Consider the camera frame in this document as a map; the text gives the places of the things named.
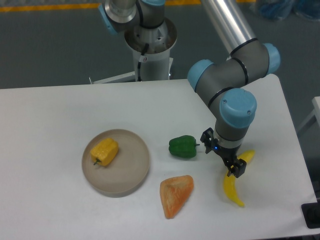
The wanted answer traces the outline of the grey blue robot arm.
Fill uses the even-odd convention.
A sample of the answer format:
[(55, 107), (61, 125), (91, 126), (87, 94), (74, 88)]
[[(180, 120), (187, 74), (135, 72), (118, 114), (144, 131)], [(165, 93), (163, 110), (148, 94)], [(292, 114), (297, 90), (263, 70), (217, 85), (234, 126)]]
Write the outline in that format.
[[(207, 152), (222, 158), (228, 175), (238, 178), (247, 165), (237, 151), (257, 109), (255, 97), (244, 86), (274, 73), (281, 58), (275, 46), (259, 42), (235, 1), (203, 0), (201, 5), (229, 56), (221, 64), (208, 59), (196, 62), (187, 80), (216, 119), (201, 142)], [(124, 32), (137, 82), (169, 78), (177, 30), (165, 17), (163, 0), (106, 0), (98, 10), (111, 33)]]

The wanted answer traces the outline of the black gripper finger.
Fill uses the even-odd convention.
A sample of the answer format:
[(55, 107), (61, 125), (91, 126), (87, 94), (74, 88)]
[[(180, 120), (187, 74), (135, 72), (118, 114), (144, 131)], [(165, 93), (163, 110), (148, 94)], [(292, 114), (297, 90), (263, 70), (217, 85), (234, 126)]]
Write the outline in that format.
[(245, 173), (247, 162), (242, 158), (234, 157), (227, 163), (227, 177), (234, 176), (235, 178), (239, 178), (241, 175)]
[(213, 150), (213, 147), (215, 146), (214, 143), (214, 130), (209, 127), (208, 129), (206, 129), (201, 137), (200, 137), (200, 141), (204, 144), (205, 146), (205, 153), (208, 154)]

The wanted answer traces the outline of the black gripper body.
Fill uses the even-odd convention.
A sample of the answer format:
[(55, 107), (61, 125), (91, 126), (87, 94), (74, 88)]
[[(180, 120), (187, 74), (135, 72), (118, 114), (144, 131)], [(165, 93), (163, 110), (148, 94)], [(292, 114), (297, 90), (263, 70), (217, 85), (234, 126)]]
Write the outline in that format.
[(215, 139), (212, 144), (212, 150), (214, 151), (214, 153), (220, 156), (226, 163), (235, 163), (239, 161), (237, 158), (237, 152), (239, 148), (240, 145), (232, 146), (231, 148), (223, 147), (217, 139)]

